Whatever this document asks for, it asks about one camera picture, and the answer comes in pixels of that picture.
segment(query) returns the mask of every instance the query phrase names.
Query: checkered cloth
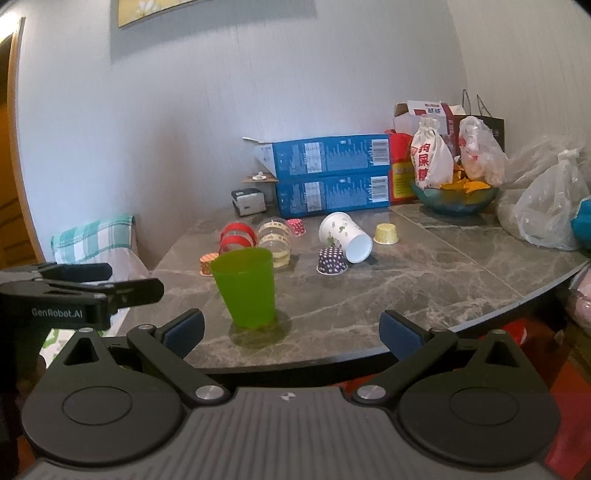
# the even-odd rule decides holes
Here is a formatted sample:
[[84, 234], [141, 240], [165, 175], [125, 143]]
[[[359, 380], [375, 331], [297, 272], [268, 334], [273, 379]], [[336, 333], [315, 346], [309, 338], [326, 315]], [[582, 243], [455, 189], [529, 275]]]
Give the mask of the checkered cloth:
[[51, 239], [57, 263], [79, 263], [113, 248], [131, 249], [133, 215], [78, 226]]

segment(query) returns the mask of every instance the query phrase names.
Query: red box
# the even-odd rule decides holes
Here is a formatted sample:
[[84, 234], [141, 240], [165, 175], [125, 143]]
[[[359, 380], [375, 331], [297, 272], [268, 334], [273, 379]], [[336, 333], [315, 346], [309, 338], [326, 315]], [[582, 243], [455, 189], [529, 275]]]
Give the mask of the red box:
[[414, 182], [414, 167], [410, 159], [410, 144], [413, 136], [397, 134], [394, 130], [386, 130], [390, 146], [390, 204], [408, 203], [417, 197], [411, 190]]

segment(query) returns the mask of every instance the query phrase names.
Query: teal object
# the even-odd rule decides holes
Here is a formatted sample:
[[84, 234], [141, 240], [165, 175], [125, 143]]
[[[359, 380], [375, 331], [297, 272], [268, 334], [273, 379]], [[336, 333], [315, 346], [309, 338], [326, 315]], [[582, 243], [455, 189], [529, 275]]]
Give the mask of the teal object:
[[421, 190], [414, 183], [411, 188], [418, 199], [440, 215], [463, 217], [476, 215], [495, 199], [499, 189], [489, 188], [466, 193], [463, 190]]
[[579, 243], [591, 250], [591, 199], [581, 201], [577, 215], [570, 221], [574, 237]]
[[51, 238], [51, 251], [57, 263], [80, 263], [114, 248], [132, 249], [133, 215], [97, 220], [67, 230]]

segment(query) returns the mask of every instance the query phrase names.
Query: glass bowl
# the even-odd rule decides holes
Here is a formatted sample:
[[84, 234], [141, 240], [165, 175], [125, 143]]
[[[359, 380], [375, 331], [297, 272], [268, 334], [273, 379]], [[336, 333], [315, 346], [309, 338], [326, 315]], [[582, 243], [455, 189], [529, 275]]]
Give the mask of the glass bowl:
[[411, 183], [414, 194], [425, 205], [440, 215], [468, 216], [483, 211], [495, 199], [499, 189], [489, 188], [466, 193], [463, 190], [421, 190]]

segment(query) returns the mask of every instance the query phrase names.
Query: plastic bag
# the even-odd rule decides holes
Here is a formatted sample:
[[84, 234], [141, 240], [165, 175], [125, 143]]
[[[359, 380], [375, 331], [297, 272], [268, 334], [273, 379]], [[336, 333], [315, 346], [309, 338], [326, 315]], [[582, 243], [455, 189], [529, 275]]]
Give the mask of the plastic bag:
[[[503, 188], [526, 189], [539, 175], [558, 163], [559, 153], [564, 150], [580, 152], [583, 147], [583, 142], [573, 141], [564, 135], [543, 135], [526, 145], [507, 162]], [[583, 157], [579, 158], [578, 164], [579, 170], [584, 174], [586, 167]]]
[[578, 150], [560, 153], [526, 189], [503, 192], [497, 201], [502, 227], [517, 238], [540, 247], [578, 249], [570, 221], [589, 188], [579, 171]]
[[436, 118], [421, 118], [411, 143], [415, 182], [421, 189], [438, 189], [453, 181], [453, 157], [437, 131], [439, 126]]
[[470, 180], [499, 187], [505, 181], [507, 156], [495, 140], [491, 129], [475, 116], [460, 122], [458, 136], [462, 166]]

